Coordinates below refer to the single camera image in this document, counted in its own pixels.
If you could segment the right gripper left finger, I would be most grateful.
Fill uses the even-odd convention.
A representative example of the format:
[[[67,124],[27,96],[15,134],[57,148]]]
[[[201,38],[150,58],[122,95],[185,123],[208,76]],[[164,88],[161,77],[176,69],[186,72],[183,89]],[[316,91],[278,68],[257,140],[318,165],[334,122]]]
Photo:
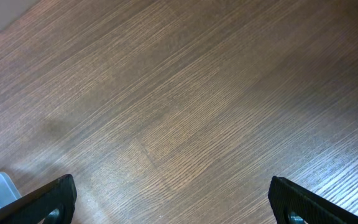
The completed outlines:
[[[65,174],[0,209],[0,224],[70,224],[77,191],[71,174]]]

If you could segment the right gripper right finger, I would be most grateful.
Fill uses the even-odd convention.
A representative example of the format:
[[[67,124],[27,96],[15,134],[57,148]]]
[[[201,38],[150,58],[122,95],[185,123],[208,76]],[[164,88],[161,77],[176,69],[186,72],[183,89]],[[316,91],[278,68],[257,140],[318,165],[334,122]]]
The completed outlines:
[[[279,224],[358,223],[357,215],[284,177],[272,177],[268,200]]]

